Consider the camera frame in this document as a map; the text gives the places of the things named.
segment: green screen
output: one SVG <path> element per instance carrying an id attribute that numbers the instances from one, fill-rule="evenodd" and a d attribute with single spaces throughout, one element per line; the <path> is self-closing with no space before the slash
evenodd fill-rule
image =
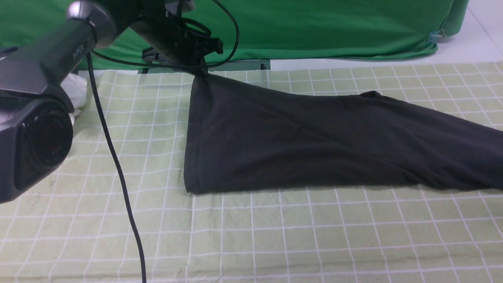
<path id="1" fill-rule="evenodd" d="M 71 0 L 2 0 L 0 47 L 24 45 L 65 22 Z M 431 32 L 457 33 L 468 0 L 221 0 L 241 31 L 234 59 L 315 57 L 397 60 L 432 54 Z M 220 61 L 230 53 L 235 31 L 211 0 L 196 0 L 185 17 L 208 26 L 224 42 Z M 141 62 L 148 45 L 126 30 L 105 55 Z M 95 68 L 135 68 L 96 59 Z"/>

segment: metal clip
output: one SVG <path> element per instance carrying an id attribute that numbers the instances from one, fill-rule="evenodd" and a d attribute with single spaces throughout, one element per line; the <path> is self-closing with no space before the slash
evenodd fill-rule
<path id="1" fill-rule="evenodd" d="M 430 37 L 428 38 L 428 45 L 435 45 L 438 43 L 443 43 L 447 41 L 447 36 L 445 35 L 445 31 L 434 31 L 430 33 Z"/>

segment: black cloth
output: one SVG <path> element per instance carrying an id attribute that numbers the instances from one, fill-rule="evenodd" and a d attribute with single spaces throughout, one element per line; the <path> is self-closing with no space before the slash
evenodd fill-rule
<path id="1" fill-rule="evenodd" d="M 190 99 L 187 192 L 503 188 L 503 131 L 375 91 L 304 96 L 210 75 Z"/>

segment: cable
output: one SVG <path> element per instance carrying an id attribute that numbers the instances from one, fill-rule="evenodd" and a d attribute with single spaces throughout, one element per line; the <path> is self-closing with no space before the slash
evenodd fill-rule
<path id="1" fill-rule="evenodd" d="M 118 63 L 118 64 L 124 64 L 124 65 L 138 66 L 138 67 L 149 67 L 149 68 L 168 67 L 168 68 L 182 69 L 183 70 L 183 69 L 194 69 L 194 68 L 222 66 L 223 64 L 230 62 L 230 60 L 232 59 L 232 57 L 234 57 L 234 54 L 237 51 L 237 47 L 239 45 L 239 37 L 240 37 L 239 26 L 237 24 L 236 19 L 231 14 L 231 12 L 229 12 L 229 10 L 226 7 L 224 7 L 224 5 L 222 5 L 222 3 L 220 3 L 219 0 L 212 0 L 212 1 L 215 2 L 215 4 L 217 4 L 227 14 L 227 16 L 230 18 L 230 20 L 234 24 L 234 28 L 236 30 L 236 41 L 234 42 L 234 47 L 232 48 L 232 51 L 229 54 L 229 56 L 224 61 L 216 62 L 216 63 L 211 63 L 211 64 L 206 64 L 206 65 L 203 65 L 203 66 L 198 66 L 198 65 L 183 65 L 183 64 L 164 64 L 164 63 L 158 63 L 158 64 L 150 63 L 149 64 L 149 63 L 136 63 L 136 62 L 130 62 L 130 61 L 124 61 L 124 60 L 114 59 L 114 58 L 108 57 L 106 55 L 103 55 L 101 53 L 98 53 L 98 52 L 96 52 L 94 50 L 92 50 L 91 52 L 94 55 L 96 55 L 97 57 L 100 57 L 101 59 L 108 60 L 110 62 L 114 62 L 114 63 Z"/>
<path id="2" fill-rule="evenodd" d="M 136 244 L 138 245 L 138 252 L 140 254 L 140 265 L 141 265 L 141 281 L 142 283 L 147 282 L 147 272 L 145 267 L 145 254 L 143 253 L 143 246 L 141 245 L 140 234 L 133 217 L 133 210 L 131 209 L 131 203 L 129 201 L 129 195 L 126 188 L 126 179 L 124 178 L 124 173 L 122 172 L 121 165 L 119 163 L 119 158 L 115 152 L 114 145 L 112 143 L 112 138 L 110 138 L 110 133 L 108 132 L 107 123 L 105 121 L 105 115 L 103 114 L 103 108 L 101 107 L 100 97 L 98 96 L 98 88 L 96 86 L 96 79 L 93 70 L 93 59 L 91 54 L 87 54 L 89 77 L 91 79 L 91 88 L 93 91 L 93 96 L 96 103 L 96 109 L 98 110 L 98 115 L 100 116 L 101 125 L 103 127 L 103 132 L 105 133 L 105 138 L 107 139 L 108 148 L 112 154 L 112 158 L 115 162 L 115 167 L 117 167 L 117 174 L 122 185 L 122 192 L 124 194 L 124 202 L 126 203 L 126 210 L 129 217 L 129 223 L 131 224 L 131 229 L 133 230 L 134 238 L 136 239 Z"/>
<path id="3" fill-rule="evenodd" d="M 222 3 L 220 3 L 219 0 L 212 0 L 212 1 L 215 4 L 217 4 L 227 14 L 227 16 L 230 18 L 230 20 L 234 24 L 234 28 L 236 29 L 236 41 L 234 42 L 234 47 L 232 49 L 232 52 L 229 54 L 229 56 L 224 61 L 222 61 L 222 62 L 218 62 L 218 63 L 213 63 L 213 64 L 210 64 L 210 65 L 207 65 L 208 67 L 218 67 L 218 66 L 221 66 L 221 65 L 223 65 L 225 63 L 228 63 L 232 59 L 232 57 L 234 56 L 234 54 L 236 53 L 237 46 L 239 45 L 239 26 L 237 25 L 237 21 L 234 18 L 234 16 L 231 14 L 231 12 L 229 12 L 229 10 L 227 10 L 227 8 L 224 7 L 224 5 L 222 5 Z"/>

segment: light green tablecloth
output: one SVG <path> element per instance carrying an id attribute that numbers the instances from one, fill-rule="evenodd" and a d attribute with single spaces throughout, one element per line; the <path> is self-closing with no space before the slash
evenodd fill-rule
<path id="1" fill-rule="evenodd" d="M 383 95 L 503 130 L 503 64 L 235 72 L 273 89 Z M 183 156 L 192 78 L 105 73 L 149 282 L 498 282 L 499 191 L 339 187 L 192 197 Z M 119 179 L 94 102 L 65 163 L 0 205 L 1 282 L 139 282 Z"/>

